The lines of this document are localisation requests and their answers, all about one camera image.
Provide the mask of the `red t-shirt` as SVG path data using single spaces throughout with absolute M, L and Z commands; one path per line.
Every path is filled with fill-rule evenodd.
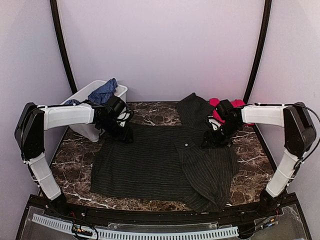
M 221 101 L 218 98 L 211 98 L 209 100 L 209 104 L 214 107 L 214 110 L 212 115 L 209 115 L 207 117 L 207 124 L 211 125 L 214 130 L 217 130 L 219 127 L 225 125 L 225 121 L 220 117 L 220 115 L 217 112 L 217 106 L 220 103 Z M 240 99 L 236 99 L 234 101 L 231 101 L 230 103 L 234 108 L 245 106 L 245 103 Z

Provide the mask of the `black striped garment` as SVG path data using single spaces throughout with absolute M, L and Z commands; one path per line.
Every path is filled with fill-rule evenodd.
M 131 124 L 134 140 L 107 138 L 91 170 L 92 192 L 178 201 L 195 212 L 221 212 L 239 167 L 230 146 L 203 148 L 213 106 L 192 93 L 176 104 L 181 125 Z

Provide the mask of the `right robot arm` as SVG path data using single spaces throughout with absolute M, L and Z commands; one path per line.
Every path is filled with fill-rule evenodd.
M 304 103 L 264 104 L 255 103 L 234 107 L 230 101 L 223 100 L 216 106 L 218 115 L 224 123 L 218 128 L 211 127 L 203 135 L 202 148 L 224 147 L 231 143 L 236 131 L 244 125 L 265 124 L 284 129 L 284 153 L 265 192 L 276 198 L 292 182 L 300 166 L 314 152 L 313 143 L 317 131 L 310 116 L 313 110 Z

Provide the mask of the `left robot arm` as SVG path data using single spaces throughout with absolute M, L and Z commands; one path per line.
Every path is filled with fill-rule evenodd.
M 66 197 L 55 180 L 46 159 L 45 132 L 71 125 L 94 125 L 113 139 L 133 142 L 133 130 L 128 122 L 134 111 L 125 103 L 101 105 L 89 100 L 80 104 L 36 105 L 28 102 L 20 115 L 14 131 L 15 140 L 24 164 L 28 166 L 33 181 L 51 203 L 51 210 L 60 218 L 71 213 Z

